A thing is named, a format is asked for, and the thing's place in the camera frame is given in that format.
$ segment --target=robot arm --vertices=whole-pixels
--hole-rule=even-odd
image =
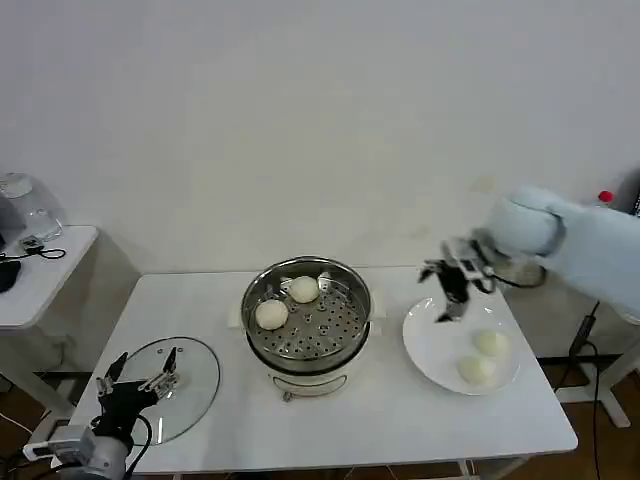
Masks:
[[[118,382],[127,360],[125,352],[97,378],[98,401],[102,415],[91,422],[93,428],[69,425],[58,428],[46,442],[25,445],[28,460],[56,457],[74,465],[60,473],[65,479],[120,480],[129,478],[145,448],[126,469],[126,459],[133,448],[131,432],[141,412],[158,403],[178,381],[176,348],[171,350],[160,373],[148,379]],[[144,419],[149,435],[151,425]]]
[[[640,221],[636,217],[581,206],[526,187],[494,205],[483,232],[479,238],[485,252],[533,260],[576,290],[640,316]],[[490,276],[490,261],[485,260],[491,255],[478,258],[469,248],[451,247],[451,242],[447,250],[454,252],[449,257],[457,264],[473,261]]]

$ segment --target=small white table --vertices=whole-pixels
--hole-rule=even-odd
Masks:
[[[66,250],[63,258],[46,260],[33,256],[21,260],[22,269],[16,284],[0,294],[0,334],[10,335],[38,322],[97,236],[95,227],[64,227],[60,238],[45,244],[46,249]],[[5,252],[9,256],[21,253],[16,244],[10,245]],[[70,413],[71,404],[19,359],[20,352],[10,345],[1,348],[0,373],[55,413]]]
[[[408,309],[424,297],[409,267],[358,269],[381,293],[388,318],[365,362],[326,397],[282,401],[246,339],[228,327],[254,273],[146,275],[138,282],[72,417],[100,414],[95,376],[124,351],[153,340],[198,338],[215,351],[222,381],[205,416],[182,436],[151,447],[139,473],[298,469],[515,457],[498,478],[535,454],[572,450],[577,438],[533,352],[508,388],[486,397],[449,392],[414,367],[401,338]],[[485,297],[522,336],[501,294]],[[129,459],[137,454],[134,449]]]

